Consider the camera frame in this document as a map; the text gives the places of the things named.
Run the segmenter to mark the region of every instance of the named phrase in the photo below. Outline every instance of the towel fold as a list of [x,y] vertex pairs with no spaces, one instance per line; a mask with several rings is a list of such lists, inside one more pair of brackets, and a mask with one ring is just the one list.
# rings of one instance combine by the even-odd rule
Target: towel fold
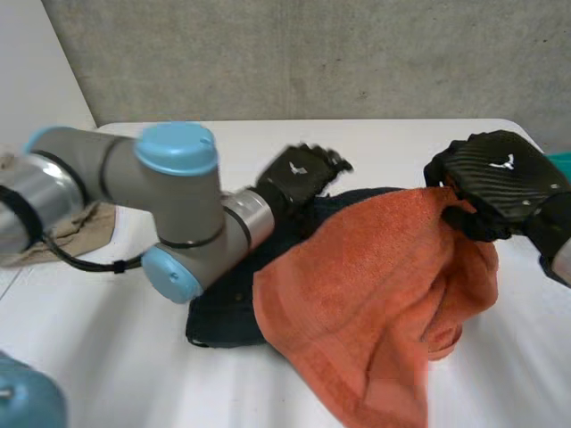
[[428,360],[497,298],[498,257],[442,219],[446,188],[388,193],[328,219],[254,277],[265,339],[347,427],[426,426]]

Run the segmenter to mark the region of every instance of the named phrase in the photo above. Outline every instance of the dark navy cloth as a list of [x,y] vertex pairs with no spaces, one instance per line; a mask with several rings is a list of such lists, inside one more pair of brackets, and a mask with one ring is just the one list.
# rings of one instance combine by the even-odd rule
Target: dark navy cloth
[[302,221],[279,224],[274,233],[202,296],[190,303],[186,338],[197,346],[234,348],[265,343],[252,306],[255,272],[311,236],[329,217],[343,208],[379,194],[400,190],[392,187],[358,189],[337,196],[317,197]]

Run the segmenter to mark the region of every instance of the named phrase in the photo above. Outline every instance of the blue object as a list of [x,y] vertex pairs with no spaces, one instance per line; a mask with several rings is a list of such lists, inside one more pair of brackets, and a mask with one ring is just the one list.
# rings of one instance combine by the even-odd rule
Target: blue object
[[547,158],[565,174],[565,177],[567,177],[567,180],[571,183],[571,152],[549,154]]
[[141,264],[153,287],[175,303],[187,303],[203,293],[194,275],[165,250],[151,247]]
[[146,129],[135,144],[135,155],[148,168],[170,176],[201,176],[218,166],[214,135],[195,122]]
[[67,127],[47,127],[47,128],[41,128],[38,131],[36,131],[36,133],[28,140],[27,143],[24,144],[24,148],[22,149],[22,151],[26,154],[31,153],[32,150],[34,150],[34,145],[36,145],[37,140],[39,139],[39,137],[41,137],[43,134],[45,134],[47,131],[51,131],[52,129],[61,129],[61,128],[67,128]]
[[45,374],[0,353],[0,428],[65,428],[65,398]]

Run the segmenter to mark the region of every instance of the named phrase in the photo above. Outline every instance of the towel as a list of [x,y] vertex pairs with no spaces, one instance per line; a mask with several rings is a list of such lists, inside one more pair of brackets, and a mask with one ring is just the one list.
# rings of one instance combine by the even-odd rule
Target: towel
[[302,223],[293,218],[278,222],[265,242],[211,285],[202,296],[190,302],[186,321],[188,341],[202,348],[235,348],[266,343],[253,314],[254,273],[309,238],[336,212],[395,190],[400,189],[355,189],[335,196],[318,196],[302,213]]
[[254,277],[266,340],[347,427],[426,427],[429,360],[497,299],[492,244],[442,219],[448,188],[352,205]]

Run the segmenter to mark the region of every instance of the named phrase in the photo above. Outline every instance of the table surface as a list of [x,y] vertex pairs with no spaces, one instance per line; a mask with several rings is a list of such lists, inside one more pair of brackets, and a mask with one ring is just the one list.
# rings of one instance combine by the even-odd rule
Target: table surface
[[[149,123],[102,132],[136,136]],[[500,119],[204,122],[217,138],[225,190],[249,185],[287,144],[321,144],[355,172],[330,193],[422,186],[451,140],[507,129]],[[112,242],[86,259],[134,255],[156,239],[149,214],[119,209]],[[546,279],[522,238],[497,243],[498,302],[465,324],[456,350],[431,364],[430,426],[567,426],[571,420],[571,292]],[[0,349],[64,389],[71,428],[341,426],[270,346],[205,350],[186,342],[186,305],[143,272],[86,274],[62,263],[4,271]]]

